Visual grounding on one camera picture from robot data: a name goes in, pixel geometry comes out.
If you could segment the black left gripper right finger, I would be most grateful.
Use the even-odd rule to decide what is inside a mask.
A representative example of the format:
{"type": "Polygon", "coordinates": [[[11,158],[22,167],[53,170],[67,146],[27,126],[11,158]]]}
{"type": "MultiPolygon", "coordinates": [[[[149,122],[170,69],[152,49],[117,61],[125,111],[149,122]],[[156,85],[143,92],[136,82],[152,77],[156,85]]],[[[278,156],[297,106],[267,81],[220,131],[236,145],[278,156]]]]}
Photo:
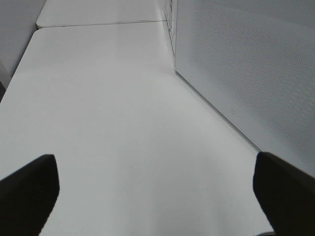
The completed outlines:
{"type": "Polygon", "coordinates": [[[254,194],[277,236],[315,234],[315,179],[269,152],[256,156],[254,194]]]}

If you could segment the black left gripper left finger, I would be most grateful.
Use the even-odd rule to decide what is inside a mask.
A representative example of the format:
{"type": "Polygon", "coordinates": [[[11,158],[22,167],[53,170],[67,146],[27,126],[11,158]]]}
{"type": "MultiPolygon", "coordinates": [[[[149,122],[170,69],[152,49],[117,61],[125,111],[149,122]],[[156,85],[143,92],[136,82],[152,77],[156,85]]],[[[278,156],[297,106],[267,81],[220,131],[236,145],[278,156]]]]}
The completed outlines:
{"type": "Polygon", "coordinates": [[[60,192],[55,156],[42,155],[0,181],[0,234],[38,236],[60,192]]]}

